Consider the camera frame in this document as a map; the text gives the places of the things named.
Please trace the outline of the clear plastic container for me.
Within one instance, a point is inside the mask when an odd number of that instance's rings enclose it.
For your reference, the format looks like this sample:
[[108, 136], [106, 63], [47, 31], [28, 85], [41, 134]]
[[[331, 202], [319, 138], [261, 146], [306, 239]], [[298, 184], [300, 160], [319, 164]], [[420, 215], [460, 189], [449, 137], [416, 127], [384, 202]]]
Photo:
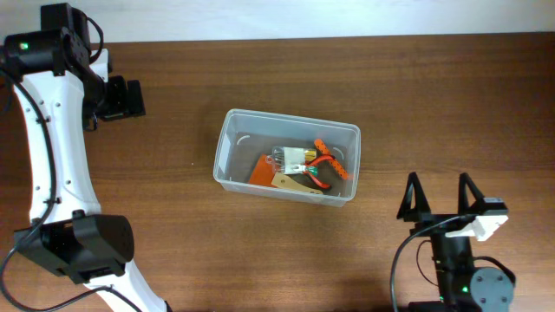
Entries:
[[[331, 189], [321, 194], [249, 182], [257, 163], [268, 162], [273, 147], [313, 148], [315, 140], [323, 141], [347, 172], [347, 179], [342, 179], [326, 162], [318, 167], [318, 178], [331, 185]], [[356, 195], [360, 162], [361, 131], [353, 124], [232, 109], [220, 132], [213, 177], [230, 192], [342, 207]]]

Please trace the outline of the red scraper wooden handle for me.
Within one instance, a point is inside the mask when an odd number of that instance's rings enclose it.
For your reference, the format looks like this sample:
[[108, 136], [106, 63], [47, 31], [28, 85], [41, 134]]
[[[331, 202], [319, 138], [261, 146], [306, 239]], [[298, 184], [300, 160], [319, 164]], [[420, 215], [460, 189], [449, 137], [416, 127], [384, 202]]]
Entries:
[[318, 189], [302, 185], [282, 173], [273, 172], [272, 166], [266, 161], [266, 158], [266, 154], [261, 154], [258, 158], [249, 178], [249, 184], [323, 195], [323, 192]]

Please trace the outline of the clear bag of wall plugs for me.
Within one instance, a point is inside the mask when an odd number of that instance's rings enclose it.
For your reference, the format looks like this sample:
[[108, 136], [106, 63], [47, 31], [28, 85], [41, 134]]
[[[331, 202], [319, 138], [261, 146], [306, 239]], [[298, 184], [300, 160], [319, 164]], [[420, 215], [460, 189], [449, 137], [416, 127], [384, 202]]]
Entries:
[[274, 146], [265, 157], [273, 172], [285, 175], [303, 174], [308, 164], [317, 157], [317, 150], [302, 147]]

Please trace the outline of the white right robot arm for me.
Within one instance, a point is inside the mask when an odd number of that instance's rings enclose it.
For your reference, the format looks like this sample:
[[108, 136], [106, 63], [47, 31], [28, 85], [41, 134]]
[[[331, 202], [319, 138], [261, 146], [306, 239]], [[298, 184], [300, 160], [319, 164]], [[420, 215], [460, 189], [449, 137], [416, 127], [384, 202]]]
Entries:
[[[489, 239], [508, 220], [502, 198], [485, 196], [467, 173], [459, 176], [455, 214], [434, 214], [416, 172], [408, 182], [396, 217], [415, 225], [397, 248], [389, 278], [394, 311], [507, 311], [514, 298], [516, 276], [499, 260], [475, 256], [470, 239]], [[397, 264], [403, 250], [418, 237], [432, 247], [439, 292], [437, 301], [410, 302], [402, 307], [395, 293]]]

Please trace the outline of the orange bit holder strip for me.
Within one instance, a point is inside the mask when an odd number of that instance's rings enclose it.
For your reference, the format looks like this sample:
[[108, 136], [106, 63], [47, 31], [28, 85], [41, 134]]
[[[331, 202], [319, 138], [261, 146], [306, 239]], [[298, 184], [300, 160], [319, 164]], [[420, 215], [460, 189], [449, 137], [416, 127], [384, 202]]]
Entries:
[[[324, 144], [324, 142], [321, 139], [316, 139], [314, 141], [314, 145], [316, 147], [316, 149], [322, 154], [322, 155], [332, 155], [332, 153], [330, 152], [329, 148]], [[340, 162], [336, 159], [332, 159], [329, 160], [330, 165], [333, 167], [333, 169], [336, 171], [336, 173], [339, 175], [339, 177], [343, 180], [350, 180], [353, 178], [353, 176], [351, 174], [349, 174], [344, 168], [343, 166], [340, 164]]]

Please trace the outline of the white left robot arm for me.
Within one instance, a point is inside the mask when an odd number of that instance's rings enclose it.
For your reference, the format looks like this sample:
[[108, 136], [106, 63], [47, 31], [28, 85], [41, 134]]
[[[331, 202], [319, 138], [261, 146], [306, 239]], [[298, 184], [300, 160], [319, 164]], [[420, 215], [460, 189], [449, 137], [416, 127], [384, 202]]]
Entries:
[[38, 31], [3, 42], [1, 73], [23, 112], [33, 186], [30, 225], [12, 250], [114, 311], [167, 311], [134, 262], [131, 224], [102, 212], [88, 171], [85, 133], [146, 112], [140, 83], [112, 75], [108, 51], [92, 49], [94, 27], [70, 4], [49, 4]]

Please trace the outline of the red handled pliers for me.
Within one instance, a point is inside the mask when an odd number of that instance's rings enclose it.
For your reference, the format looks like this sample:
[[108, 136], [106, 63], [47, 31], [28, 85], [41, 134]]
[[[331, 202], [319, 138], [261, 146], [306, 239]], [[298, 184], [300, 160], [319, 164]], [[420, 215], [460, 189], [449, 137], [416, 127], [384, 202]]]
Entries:
[[335, 160], [336, 158], [332, 155], [321, 155], [312, 160], [309, 163], [305, 163], [304, 165], [294, 165], [292, 167], [293, 174], [304, 174], [305, 176], [309, 177], [310, 180], [320, 189], [322, 190], [329, 190], [331, 185], [324, 183], [321, 181], [318, 176], [318, 166], [321, 163], [328, 162], [330, 160]]

